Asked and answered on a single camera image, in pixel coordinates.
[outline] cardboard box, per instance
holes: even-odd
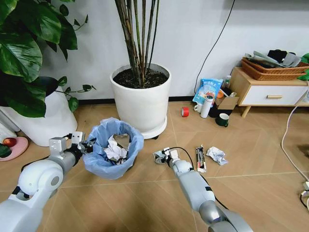
[[[239,97],[224,97],[215,100],[218,110],[233,110],[239,100]]]

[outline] trash bag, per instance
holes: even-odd
[[[119,165],[113,165],[107,158],[103,148],[108,145],[108,139],[113,134],[125,134],[130,136],[131,145],[128,151],[128,159]],[[93,153],[85,154],[83,160],[85,168],[95,175],[107,179],[118,179],[133,166],[133,162],[138,152],[143,148],[144,138],[141,133],[130,126],[128,123],[110,117],[100,122],[100,125],[94,126],[88,136],[88,140],[97,138],[93,145]]]

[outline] cabinet drawer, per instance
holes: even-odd
[[[307,86],[251,86],[240,105],[294,105]]]

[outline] soil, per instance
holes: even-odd
[[[131,69],[126,69],[118,73],[114,78],[114,82],[127,88],[152,88],[159,86],[168,80],[162,72],[150,69],[145,76],[144,86],[140,86],[138,80],[133,76]]]

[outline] snack bag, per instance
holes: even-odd
[[[205,98],[212,95],[214,99],[220,90],[223,79],[201,79],[201,86],[195,94],[193,101],[196,103],[204,104]]]

